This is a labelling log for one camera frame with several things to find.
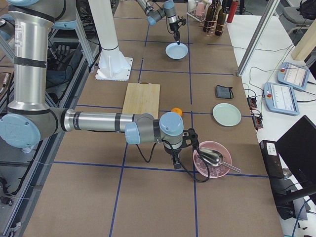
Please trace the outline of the black computer box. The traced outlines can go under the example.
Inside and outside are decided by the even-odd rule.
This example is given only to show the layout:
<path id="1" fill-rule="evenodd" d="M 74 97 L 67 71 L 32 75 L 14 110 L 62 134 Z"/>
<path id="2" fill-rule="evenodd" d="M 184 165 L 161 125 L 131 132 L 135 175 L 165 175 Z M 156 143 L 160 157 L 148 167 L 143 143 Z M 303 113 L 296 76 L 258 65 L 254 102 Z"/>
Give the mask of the black computer box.
<path id="1" fill-rule="evenodd" d="M 274 141 L 262 140 L 259 146 L 268 176 L 270 178 L 282 179 L 284 174 L 276 143 Z"/>

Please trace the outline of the teach pendant near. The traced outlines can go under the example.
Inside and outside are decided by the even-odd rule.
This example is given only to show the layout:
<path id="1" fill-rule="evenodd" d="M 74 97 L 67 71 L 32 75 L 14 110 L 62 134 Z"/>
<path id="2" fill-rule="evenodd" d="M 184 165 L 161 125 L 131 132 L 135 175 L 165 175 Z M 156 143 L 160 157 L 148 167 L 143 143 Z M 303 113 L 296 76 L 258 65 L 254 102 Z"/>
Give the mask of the teach pendant near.
<path id="1" fill-rule="evenodd" d="M 292 86 L 267 82 L 264 85 L 264 98 L 269 111 L 291 116 L 299 115 L 299 108 Z"/>

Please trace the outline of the teach pendant far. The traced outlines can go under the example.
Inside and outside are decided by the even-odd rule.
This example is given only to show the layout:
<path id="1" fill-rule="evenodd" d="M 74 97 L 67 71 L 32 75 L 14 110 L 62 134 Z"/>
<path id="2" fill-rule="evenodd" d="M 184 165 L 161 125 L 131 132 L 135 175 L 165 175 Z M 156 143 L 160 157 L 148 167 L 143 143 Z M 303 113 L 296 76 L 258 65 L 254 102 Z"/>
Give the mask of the teach pendant far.
<path id="1" fill-rule="evenodd" d="M 277 81 L 292 86 L 299 91 L 305 91 L 310 70 L 306 66 L 298 66 L 284 62 L 277 73 Z"/>

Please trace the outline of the bamboo cutting board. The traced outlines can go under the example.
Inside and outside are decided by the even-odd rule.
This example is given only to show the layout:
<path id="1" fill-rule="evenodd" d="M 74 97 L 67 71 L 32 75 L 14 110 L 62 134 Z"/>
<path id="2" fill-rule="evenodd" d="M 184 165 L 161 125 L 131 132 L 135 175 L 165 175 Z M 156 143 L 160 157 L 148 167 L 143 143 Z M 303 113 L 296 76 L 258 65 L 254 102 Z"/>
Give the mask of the bamboo cutting board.
<path id="1" fill-rule="evenodd" d="M 126 89 L 122 113 L 148 113 L 158 118 L 160 84 L 129 83 Z"/>

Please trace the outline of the pink bowl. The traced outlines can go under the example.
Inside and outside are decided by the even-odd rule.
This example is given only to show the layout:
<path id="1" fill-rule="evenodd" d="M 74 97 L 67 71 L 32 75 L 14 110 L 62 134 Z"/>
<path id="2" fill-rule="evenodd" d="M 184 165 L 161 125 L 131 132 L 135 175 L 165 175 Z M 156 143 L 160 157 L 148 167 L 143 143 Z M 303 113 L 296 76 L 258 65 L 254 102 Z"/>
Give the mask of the pink bowl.
<path id="1" fill-rule="evenodd" d="M 223 155 L 223 160 L 228 163 L 232 164 L 232 158 L 229 151 L 224 147 L 222 144 L 215 142 L 215 141 L 204 141 L 199 144 L 199 148 L 209 148 L 215 151 L 220 152 Z M 208 172 L 205 163 L 198 158 L 198 153 L 194 150 L 193 161 L 196 170 L 203 176 L 208 177 Z M 224 165 L 220 166 L 211 166 L 209 165 L 210 171 L 210 178 L 219 178 L 225 176 L 230 169 Z"/>

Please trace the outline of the clear ice cubes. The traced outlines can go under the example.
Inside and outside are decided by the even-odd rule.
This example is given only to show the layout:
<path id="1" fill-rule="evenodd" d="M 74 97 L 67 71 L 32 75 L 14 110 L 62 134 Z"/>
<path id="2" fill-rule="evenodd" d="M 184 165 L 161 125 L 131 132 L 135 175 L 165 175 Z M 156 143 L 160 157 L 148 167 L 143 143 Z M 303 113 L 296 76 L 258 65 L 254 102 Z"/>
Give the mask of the clear ice cubes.
<path id="1" fill-rule="evenodd" d="M 207 171 L 206 165 L 201 159 L 198 158 L 197 153 L 194 154 L 193 160 L 194 160 L 194 165 L 195 165 L 196 170 L 201 175 L 208 177 L 208 171 Z M 209 167 L 209 173 L 210 173 L 209 177 L 210 178 L 223 177 L 230 171 L 230 169 L 224 165 L 221 165 L 221 166 L 210 166 L 209 165 L 208 167 Z"/>

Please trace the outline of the light green plate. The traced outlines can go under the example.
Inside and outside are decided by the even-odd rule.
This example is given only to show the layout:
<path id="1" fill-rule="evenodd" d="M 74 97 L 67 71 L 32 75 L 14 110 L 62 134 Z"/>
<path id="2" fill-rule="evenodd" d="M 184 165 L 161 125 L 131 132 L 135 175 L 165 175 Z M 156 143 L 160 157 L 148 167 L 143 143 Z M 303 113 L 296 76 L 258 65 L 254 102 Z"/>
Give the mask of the light green plate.
<path id="1" fill-rule="evenodd" d="M 217 104 L 212 112 L 215 120 L 223 126 L 235 126 L 241 121 L 241 112 L 236 106 L 229 103 Z"/>

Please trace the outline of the red bottle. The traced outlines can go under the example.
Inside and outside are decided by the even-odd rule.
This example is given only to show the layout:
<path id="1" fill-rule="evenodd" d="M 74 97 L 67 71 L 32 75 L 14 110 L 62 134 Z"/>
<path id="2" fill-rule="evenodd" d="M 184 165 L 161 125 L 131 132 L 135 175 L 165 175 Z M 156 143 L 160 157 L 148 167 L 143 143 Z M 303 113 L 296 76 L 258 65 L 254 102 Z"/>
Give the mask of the red bottle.
<path id="1" fill-rule="evenodd" d="M 232 23 L 237 7 L 238 7 L 238 0 L 233 0 L 229 8 L 229 14 L 226 20 L 227 23 Z"/>

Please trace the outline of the black monitor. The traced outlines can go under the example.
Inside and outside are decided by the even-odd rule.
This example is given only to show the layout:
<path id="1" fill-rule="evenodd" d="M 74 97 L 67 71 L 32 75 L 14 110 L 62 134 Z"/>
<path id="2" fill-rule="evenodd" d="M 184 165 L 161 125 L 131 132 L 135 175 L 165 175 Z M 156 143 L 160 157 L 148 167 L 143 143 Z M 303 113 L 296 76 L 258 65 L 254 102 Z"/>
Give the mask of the black monitor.
<path id="1" fill-rule="evenodd" d="M 316 201 L 316 125 L 302 116 L 276 142 L 276 149 L 292 174 L 303 187 L 286 195 L 276 196 L 278 204 L 309 196 Z"/>

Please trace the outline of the orange mandarin fruit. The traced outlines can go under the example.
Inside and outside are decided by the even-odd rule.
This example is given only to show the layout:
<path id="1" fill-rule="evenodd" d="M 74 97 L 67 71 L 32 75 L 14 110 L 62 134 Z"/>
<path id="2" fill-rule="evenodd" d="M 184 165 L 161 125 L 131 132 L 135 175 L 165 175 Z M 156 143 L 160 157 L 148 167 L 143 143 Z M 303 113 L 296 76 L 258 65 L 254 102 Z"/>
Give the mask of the orange mandarin fruit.
<path id="1" fill-rule="evenodd" d="M 180 109 L 180 108 L 178 108 L 178 107 L 172 108 L 172 109 L 171 109 L 171 112 L 174 112 L 174 113 L 178 114 L 178 115 L 181 116 L 181 117 L 182 117 L 182 115 L 183 115 L 182 109 Z"/>

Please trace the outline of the aluminium frame post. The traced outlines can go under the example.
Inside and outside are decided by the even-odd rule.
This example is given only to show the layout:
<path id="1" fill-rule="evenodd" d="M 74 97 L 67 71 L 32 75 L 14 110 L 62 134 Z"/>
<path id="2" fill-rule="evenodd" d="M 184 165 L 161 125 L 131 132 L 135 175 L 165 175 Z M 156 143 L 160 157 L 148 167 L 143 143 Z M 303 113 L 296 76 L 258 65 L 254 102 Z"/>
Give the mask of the aluminium frame post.
<path id="1" fill-rule="evenodd" d="M 237 69 L 237 76 L 241 77 L 242 74 L 244 73 L 248 63 L 250 62 L 250 59 L 257 47 L 257 44 L 260 41 L 260 38 L 263 34 L 263 32 L 265 31 L 265 29 L 268 26 L 268 23 L 270 22 L 278 4 L 279 4 L 280 0 L 269 0 L 268 4 L 265 8 L 265 11 L 263 13 L 263 15 L 260 18 L 260 21 L 254 31 L 254 34 L 250 40 L 250 43 L 246 49 L 246 52 L 240 62 L 240 65 Z"/>

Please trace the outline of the pink cup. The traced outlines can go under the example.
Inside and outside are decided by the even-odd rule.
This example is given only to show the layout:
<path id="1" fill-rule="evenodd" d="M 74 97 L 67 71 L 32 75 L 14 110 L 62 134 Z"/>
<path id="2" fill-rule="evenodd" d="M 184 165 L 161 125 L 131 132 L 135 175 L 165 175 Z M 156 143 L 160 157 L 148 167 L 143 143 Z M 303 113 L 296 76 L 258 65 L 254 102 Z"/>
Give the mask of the pink cup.
<path id="1" fill-rule="evenodd" d="M 204 3 L 199 2 L 196 7 L 196 16 L 202 16 L 204 13 Z"/>

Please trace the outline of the metal ice scoop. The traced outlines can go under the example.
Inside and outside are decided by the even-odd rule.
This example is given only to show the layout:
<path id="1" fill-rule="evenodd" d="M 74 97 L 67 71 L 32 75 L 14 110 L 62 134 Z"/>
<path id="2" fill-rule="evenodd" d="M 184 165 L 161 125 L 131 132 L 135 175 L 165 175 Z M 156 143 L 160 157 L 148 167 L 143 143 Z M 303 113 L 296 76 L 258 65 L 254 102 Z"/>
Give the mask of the metal ice scoop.
<path id="1" fill-rule="evenodd" d="M 226 163 L 223 155 L 216 150 L 202 147 L 199 149 L 199 157 L 202 158 L 207 165 L 215 167 L 224 165 L 237 173 L 241 173 L 241 169 Z"/>

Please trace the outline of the folded grey cloth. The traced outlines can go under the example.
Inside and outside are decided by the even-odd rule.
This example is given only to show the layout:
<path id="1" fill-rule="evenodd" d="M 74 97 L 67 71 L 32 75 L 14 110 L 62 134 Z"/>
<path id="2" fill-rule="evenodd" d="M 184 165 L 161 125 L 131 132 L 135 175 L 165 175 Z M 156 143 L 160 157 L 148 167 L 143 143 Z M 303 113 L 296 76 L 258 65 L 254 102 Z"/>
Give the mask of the folded grey cloth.
<path id="1" fill-rule="evenodd" d="M 232 87 L 216 85 L 215 96 L 217 98 L 222 98 L 222 99 L 233 99 L 234 94 L 233 94 L 232 89 L 233 89 Z"/>

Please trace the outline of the light blue plate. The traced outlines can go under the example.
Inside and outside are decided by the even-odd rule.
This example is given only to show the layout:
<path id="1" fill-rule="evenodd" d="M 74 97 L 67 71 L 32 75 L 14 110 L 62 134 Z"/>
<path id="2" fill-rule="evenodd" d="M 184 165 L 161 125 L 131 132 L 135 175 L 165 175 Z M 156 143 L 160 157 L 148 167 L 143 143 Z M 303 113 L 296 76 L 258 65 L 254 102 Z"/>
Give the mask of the light blue plate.
<path id="1" fill-rule="evenodd" d="M 188 54 L 188 47 L 183 43 L 174 42 L 166 47 L 165 52 L 169 58 L 179 60 Z"/>

